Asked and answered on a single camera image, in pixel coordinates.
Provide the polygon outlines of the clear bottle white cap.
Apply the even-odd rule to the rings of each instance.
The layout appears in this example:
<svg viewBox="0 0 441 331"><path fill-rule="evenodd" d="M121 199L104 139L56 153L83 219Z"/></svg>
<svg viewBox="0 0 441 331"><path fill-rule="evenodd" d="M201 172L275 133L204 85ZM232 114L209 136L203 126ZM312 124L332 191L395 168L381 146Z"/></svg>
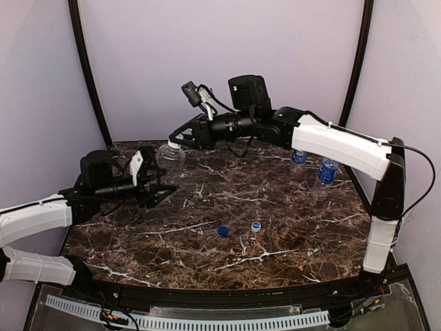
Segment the clear bottle white cap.
<svg viewBox="0 0 441 331"><path fill-rule="evenodd" d="M185 162L185 152L177 143L168 141L158 149L157 163L163 171L161 182L177 185Z"/></svg>

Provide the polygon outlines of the blue Pepsi bottle cap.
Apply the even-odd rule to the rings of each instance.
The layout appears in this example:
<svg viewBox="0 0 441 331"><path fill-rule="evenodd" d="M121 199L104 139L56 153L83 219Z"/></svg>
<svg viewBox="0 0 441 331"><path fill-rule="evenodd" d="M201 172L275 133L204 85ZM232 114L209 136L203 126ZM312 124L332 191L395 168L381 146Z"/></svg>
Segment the blue Pepsi bottle cap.
<svg viewBox="0 0 441 331"><path fill-rule="evenodd" d="M228 228L226 226L220 226L218 228L218 235L221 237L226 237L228 234Z"/></svg>

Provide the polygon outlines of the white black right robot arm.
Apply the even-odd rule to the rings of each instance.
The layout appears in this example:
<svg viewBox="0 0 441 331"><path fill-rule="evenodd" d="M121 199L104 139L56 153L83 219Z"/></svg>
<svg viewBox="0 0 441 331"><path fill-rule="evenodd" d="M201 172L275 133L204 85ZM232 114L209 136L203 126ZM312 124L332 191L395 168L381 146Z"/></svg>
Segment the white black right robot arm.
<svg viewBox="0 0 441 331"><path fill-rule="evenodd" d="M228 81L233 107L214 114L211 90L193 82L183 94L202 113L177 128L172 143L196 150L212 150L219 141L253 137L286 150L312 153L355 168L376 180L371 202L371 228L362 264L365 272L380 274L398 234L404 211L406 183L404 144L365 136L326 122L308 110L282 107L274 110L260 75L243 75Z"/></svg>

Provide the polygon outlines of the blue label Pocari Sweat bottle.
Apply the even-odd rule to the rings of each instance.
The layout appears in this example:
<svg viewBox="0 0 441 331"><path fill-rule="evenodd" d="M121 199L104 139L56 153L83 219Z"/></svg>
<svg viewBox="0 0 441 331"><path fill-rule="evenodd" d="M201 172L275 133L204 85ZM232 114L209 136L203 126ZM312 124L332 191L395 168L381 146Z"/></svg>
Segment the blue label Pocari Sweat bottle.
<svg viewBox="0 0 441 331"><path fill-rule="evenodd" d="M329 193L331 184L338 172L339 163L333 159L324 157L311 189L311 197L314 201L324 201Z"/></svg>

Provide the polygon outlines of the blue white bottle cap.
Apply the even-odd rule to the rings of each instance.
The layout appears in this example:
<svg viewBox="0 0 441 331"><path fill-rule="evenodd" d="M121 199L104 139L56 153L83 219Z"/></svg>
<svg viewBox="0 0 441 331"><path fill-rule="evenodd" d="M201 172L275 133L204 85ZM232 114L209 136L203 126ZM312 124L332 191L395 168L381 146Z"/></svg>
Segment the blue white bottle cap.
<svg viewBox="0 0 441 331"><path fill-rule="evenodd" d="M255 221L251 224L251 229L253 232L259 232L261 230L261 228L262 228L262 225L258 221Z"/></svg>

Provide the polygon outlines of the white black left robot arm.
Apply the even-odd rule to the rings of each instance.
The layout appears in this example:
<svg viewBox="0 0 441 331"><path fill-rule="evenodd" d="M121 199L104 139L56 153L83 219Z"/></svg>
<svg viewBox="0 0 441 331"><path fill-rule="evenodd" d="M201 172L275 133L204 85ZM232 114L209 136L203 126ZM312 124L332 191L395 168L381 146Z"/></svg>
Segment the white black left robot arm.
<svg viewBox="0 0 441 331"><path fill-rule="evenodd" d="M80 160L81 173L73 187L52 196L1 210L1 280L55 283L69 286L88 281L91 270L80 258L51 257L24 252L11 243L55 228L81 225L102 211L102 205L135 205L152 209L176 191L161 182L155 150L140 147L121 166L107 150L94 150Z"/></svg>

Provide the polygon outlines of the Pepsi bottle with blue cap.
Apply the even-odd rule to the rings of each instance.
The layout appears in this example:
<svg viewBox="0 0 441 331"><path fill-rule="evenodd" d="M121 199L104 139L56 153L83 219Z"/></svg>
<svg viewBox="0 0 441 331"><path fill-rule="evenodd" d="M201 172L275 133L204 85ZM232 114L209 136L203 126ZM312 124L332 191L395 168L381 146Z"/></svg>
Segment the Pepsi bottle with blue cap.
<svg viewBox="0 0 441 331"><path fill-rule="evenodd" d="M304 170L307 153L301 150L292 150L290 169L293 174L299 174Z"/></svg>

